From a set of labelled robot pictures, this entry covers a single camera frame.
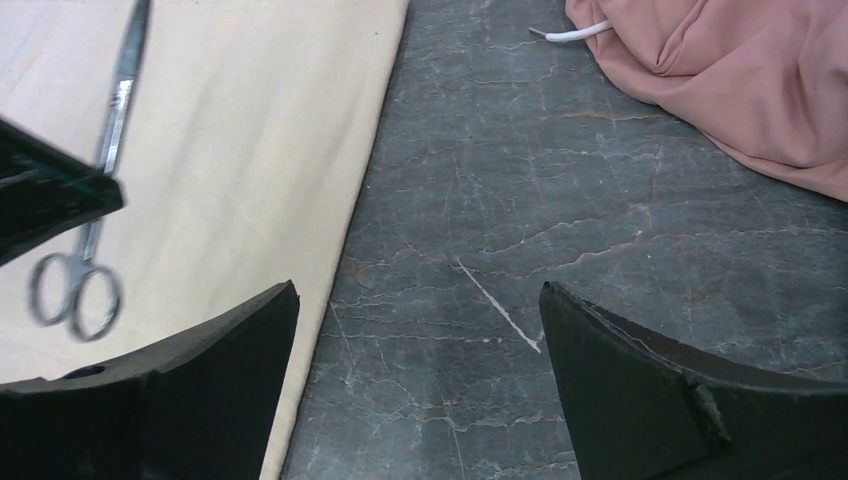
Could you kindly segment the straight steel surgical scissors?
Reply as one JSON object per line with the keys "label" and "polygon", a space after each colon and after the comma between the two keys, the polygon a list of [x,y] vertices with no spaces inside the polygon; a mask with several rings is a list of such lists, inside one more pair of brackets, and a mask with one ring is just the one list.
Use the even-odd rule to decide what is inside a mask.
{"label": "straight steel surgical scissors", "polygon": [[[122,140],[127,118],[130,115],[133,92],[141,70],[146,45],[151,2],[139,0],[134,3],[123,44],[119,51],[117,68],[113,76],[107,115],[101,131],[99,150],[95,157],[95,169],[107,179],[114,178],[119,162]],[[106,336],[114,327],[122,309],[122,286],[119,276],[108,266],[98,264],[94,257],[99,244],[103,219],[95,218],[80,227],[75,249],[71,253],[54,252],[42,257],[32,268],[29,277],[29,310],[42,326],[49,327],[62,322],[69,324],[72,336],[81,342],[94,342]],[[53,262],[62,263],[69,277],[69,286],[64,295],[61,310],[47,316],[41,302],[41,280]],[[111,304],[100,326],[92,331],[85,330],[82,314],[82,299],[89,280],[102,275],[108,280]]]}

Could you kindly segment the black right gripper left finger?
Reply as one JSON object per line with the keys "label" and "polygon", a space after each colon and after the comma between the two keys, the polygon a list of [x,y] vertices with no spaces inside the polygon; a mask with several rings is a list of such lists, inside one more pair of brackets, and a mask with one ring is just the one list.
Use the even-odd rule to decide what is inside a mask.
{"label": "black right gripper left finger", "polygon": [[1,388],[5,479],[256,479],[300,301],[290,282],[128,354]]}

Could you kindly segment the beige cloth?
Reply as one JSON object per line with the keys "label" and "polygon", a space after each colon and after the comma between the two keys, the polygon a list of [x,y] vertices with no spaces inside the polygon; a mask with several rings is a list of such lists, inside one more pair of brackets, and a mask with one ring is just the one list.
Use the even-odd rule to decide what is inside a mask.
{"label": "beige cloth", "polygon": [[277,478],[374,143],[404,1],[156,1],[117,175],[125,207],[97,251],[124,308],[83,344],[28,311],[1,270],[1,378],[56,378],[192,327],[268,287],[300,297],[260,477]]}

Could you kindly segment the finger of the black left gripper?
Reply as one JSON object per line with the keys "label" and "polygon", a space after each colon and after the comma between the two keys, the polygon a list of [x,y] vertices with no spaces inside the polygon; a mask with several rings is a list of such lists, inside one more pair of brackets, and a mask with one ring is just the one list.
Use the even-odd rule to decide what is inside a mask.
{"label": "finger of the black left gripper", "polygon": [[124,207],[120,184],[1,122],[1,263]]}

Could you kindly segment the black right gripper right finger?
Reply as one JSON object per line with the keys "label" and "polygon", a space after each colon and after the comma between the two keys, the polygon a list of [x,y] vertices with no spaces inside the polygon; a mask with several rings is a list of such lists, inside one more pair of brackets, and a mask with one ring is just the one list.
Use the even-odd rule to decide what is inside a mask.
{"label": "black right gripper right finger", "polygon": [[585,479],[843,479],[847,386],[737,363],[543,285],[539,310]]}

